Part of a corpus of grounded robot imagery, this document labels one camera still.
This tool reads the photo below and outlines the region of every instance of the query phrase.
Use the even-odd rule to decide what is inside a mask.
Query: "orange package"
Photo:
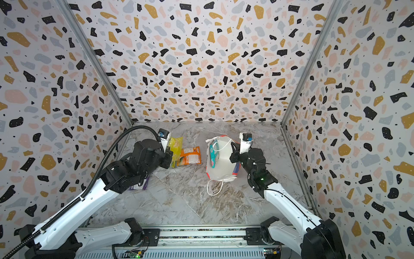
[[[201,164],[200,147],[183,148],[181,150],[178,166],[191,164]]]

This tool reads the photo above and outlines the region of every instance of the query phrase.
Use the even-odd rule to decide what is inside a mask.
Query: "marble table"
[[[269,172],[305,207],[306,201],[299,185],[279,123],[142,123],[155,131],[164,128],[173,137],[184,137],[183,148],[200,146],[201,165],[174,169],[158,168],[149,178],[146,190],[127,190],[101,207],[90,225],[112,225],[134,217],[141,225],[228,225],[259,224],[271,216],[289,223],[269,202],[255,193],[247,183],[243,168],[232,182],[226,182],[216,196],[206,191],[206,139],[226,134],[238,140],[239,132],[253,135],[253,147],[264,152]],[[123,154],[132,152],[136,141],[154,138],[147,130],[135,130],[127,141]],[[212,182],[213,191],[220,182]]]

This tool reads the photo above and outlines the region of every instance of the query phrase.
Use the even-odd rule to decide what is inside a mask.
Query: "side wall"
[[[1,8],[3,255],[19,243],[17,229],[49,218],[88,185],[126,124],[53,1]]]
[[[330,1],[80,1],[134,121],[278,121]]]
[[[350,258],[414,258],[413,12],[344,1],[285,126]]]

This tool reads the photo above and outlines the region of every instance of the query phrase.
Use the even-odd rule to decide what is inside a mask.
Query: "terrazzo pattern wallpaper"
[[[134,121],[278,121],[328,0],[69,0]]]
[[[3,256],[86,188],[126,123],[54,2],[0,8]]]
[[[414,3],[344,1],[285,125],[348,258],[414,258]]]

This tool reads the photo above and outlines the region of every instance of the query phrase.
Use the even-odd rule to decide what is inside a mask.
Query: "yellow snack bag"
[[[171,160],[171,167],[175,168],[180,159],[181,148],[183,147],[183,137],[181,138],[171,138],[168,142],[170,150],[173,152],[173,159]]]
[[[201,164],[200,147],[183,148],[181,150],[178,166],[190,164]]]

